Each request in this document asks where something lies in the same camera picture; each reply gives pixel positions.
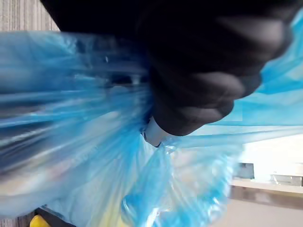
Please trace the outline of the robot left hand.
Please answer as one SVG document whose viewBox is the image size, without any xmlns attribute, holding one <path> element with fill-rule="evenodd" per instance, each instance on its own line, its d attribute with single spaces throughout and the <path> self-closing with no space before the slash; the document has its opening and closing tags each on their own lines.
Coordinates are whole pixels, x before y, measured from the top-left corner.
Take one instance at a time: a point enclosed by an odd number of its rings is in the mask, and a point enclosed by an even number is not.
<svg viewBox="0 0 303 227">
<path fill-rule="evenodd" d="M 227 116 L 292 42 L 300 0 L 44 0 L 61 31 L 139 42 L 154 94 L 145 138 L 158 146 Z"/>
</svg>

